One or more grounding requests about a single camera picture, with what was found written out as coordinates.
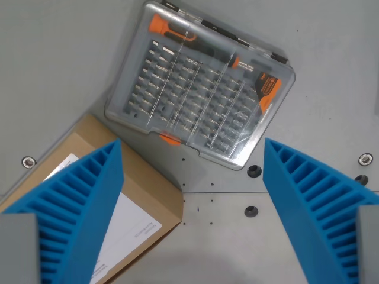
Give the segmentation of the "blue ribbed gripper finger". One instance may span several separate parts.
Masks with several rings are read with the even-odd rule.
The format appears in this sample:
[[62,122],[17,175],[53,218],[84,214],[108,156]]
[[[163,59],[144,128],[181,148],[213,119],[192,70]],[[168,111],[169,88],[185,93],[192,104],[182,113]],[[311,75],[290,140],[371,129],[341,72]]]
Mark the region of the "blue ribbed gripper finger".
[[38,223],[42,283],[89,283],[124,183],[116,139],[58,171],[4,210]]
[[263,182],[308,283],[359,283],[356,216],[378,195],[270,138]]

